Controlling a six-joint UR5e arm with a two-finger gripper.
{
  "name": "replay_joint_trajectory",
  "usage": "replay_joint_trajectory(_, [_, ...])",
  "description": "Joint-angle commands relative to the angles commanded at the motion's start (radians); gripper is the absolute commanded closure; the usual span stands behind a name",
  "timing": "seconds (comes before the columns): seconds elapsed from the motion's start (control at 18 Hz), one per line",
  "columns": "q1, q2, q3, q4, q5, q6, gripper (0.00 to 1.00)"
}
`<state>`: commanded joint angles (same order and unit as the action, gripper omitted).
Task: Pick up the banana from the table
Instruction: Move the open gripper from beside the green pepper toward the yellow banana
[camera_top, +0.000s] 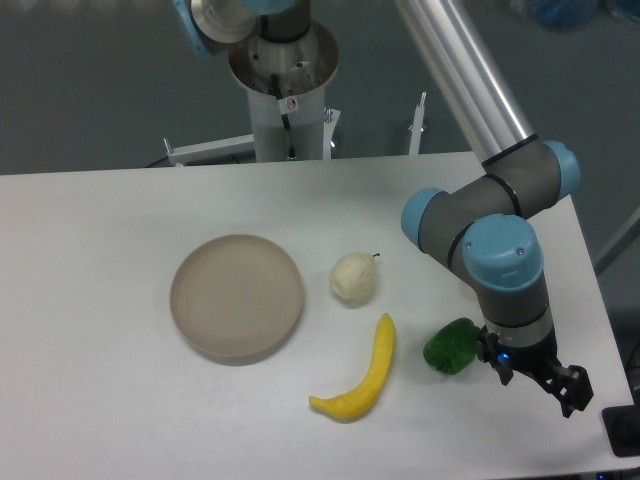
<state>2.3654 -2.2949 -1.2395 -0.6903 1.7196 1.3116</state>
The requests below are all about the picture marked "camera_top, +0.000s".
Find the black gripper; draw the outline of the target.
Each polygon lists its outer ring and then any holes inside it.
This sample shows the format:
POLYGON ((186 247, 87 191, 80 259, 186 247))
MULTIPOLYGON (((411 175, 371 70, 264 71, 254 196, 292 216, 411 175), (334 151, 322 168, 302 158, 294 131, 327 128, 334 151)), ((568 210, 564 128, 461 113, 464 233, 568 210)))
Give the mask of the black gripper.
POLYGON ((559 364, 554 328, 539 342, 512 347, 501 343, 499 336, 484 326, 477 341, 477 357, 491 366, 502 385, 510 383, 514 372, 536 380, 559 402, 564 418, 575 411, 584 411, 594 396, 585 368, 559 364))

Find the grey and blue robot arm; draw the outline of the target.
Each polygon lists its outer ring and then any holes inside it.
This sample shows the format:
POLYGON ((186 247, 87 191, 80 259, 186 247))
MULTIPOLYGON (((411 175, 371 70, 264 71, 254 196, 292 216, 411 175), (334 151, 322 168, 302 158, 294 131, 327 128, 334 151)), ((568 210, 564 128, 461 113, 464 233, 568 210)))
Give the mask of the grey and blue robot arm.
MULTIPOLYGON (((339 59, 331 33, 307 1, 179 1, 194 48, 227 51, 235 79, 264 99, 251 114, 260 161, 319 159, 330 150, 324 112, 308 95, 327 85, 339 59)), ((405 204, 401 227, 422 252, 476 293, 485 319, 480 361, 502 383, 534 380, 564 415, 586 408, 586 370, 563 365, 543 267, 530 219, 571 194, 580 181, 574 154, 541 141, 521 113, 459 1, 401 1, 398 11, 483 175, 447 193, 428 188, 405 204)))

